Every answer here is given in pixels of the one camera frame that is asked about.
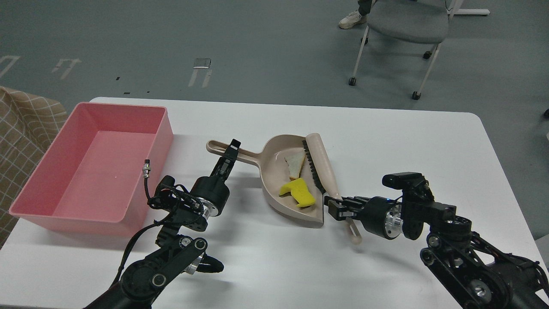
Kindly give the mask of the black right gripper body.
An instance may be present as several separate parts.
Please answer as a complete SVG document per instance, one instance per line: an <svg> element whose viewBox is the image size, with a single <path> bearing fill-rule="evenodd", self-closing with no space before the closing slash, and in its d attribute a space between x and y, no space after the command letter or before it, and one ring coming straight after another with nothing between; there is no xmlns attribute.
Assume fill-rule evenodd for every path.
<svg viewBox="0 0 549 309"><path fill-rule="evenodd" d="M402 233L401 204L381 196L370 198L359 212L359 221L369 233L393 240Z"/></svg>

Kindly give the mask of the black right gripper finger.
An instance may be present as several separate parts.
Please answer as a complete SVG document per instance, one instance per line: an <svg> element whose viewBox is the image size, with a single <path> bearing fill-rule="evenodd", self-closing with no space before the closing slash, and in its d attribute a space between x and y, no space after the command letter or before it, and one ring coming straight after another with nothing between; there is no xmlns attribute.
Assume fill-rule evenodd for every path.
<svg viewBox="0 0 549 309"><path fill-rule="evenodd" d="M324 205L336 209L363 209L369 201L370 197L365 196L324 197Z"/></svg>
<svg viewBox="0 0 549 309"><path fill-rule="evenodd" d="M361 220L361 212L363 212L363 207L355 206L343 206L343 205L328 205L328 213L336 221L344 221L347 219L351 220Z"/></svg>

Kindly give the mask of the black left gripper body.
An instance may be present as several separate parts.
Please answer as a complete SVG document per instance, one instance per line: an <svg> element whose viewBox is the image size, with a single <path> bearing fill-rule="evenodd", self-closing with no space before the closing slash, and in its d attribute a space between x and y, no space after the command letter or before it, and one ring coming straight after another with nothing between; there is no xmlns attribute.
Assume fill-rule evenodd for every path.
<svg viewBox="0 0 549 309"><path fill-rule="evenodd" d="M226 176L202 176L191 188L190 194L205 203L206 217L220 215L225 207L230 194L226 180Z"/></svg>

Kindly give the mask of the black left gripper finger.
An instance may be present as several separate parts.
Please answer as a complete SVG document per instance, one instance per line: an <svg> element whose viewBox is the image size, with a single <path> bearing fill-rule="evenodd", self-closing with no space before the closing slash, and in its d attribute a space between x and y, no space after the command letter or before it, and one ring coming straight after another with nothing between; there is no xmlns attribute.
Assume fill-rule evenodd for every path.
<svg viewBox="0 0 549 309"><path fill-rule="evenodd" d="M237 139L232 139L229 146L226 148L225 152L223 153L222 157L225 156L230 159L230 174L231 171L235 165L235 162L237 162L239 149L241 146L241 142Z"/></svg>
<svg viewBox="0 0 549 309"><path fill-rule="evenodd" d="M230 175L230 159L223 156L217 161L214 166L210 177L228 177Z"/></svg>

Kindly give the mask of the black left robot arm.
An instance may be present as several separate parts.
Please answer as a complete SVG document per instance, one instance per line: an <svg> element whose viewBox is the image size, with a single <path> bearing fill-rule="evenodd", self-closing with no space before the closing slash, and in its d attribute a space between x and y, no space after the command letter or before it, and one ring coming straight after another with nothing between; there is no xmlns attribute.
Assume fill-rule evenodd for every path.
<svg viewBox="0 0 549 309"><path fill-rule="evenodd" d="M112 284L89 309L150 309L161 292L182 273L219 273L223 264L206 254L208 242L202 237L180 234L181 227L203 232L208 219L221 215L229 198L226 180L237 160L241 143L233 139L209 176L198 178L188 190L169 175L157 184L153 195L148 188L150 161L143 166L147 205L167 211L166 217L137 231L126 245ZM126 266L139 238L151 228L160 227L157 250Z"/></svg>

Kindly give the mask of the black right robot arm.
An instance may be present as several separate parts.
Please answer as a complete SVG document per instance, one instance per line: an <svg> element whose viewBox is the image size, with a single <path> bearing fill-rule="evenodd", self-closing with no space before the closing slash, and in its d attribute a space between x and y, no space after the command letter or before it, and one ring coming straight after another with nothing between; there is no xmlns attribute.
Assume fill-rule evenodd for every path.
<svg viewBox="0 0 549 309"><path fill-rule="evenodd" d="M420 237L429 225L419 256L463 309L546 309L537 295L548 293L548 278L537 261L504 253L472 231L472 221L456 207L434 200L429 182L416 172L387 174L382 184L402 191L382 196L328 197L324 205L337 221L362 223L366 231L393 240Z"/></svg>

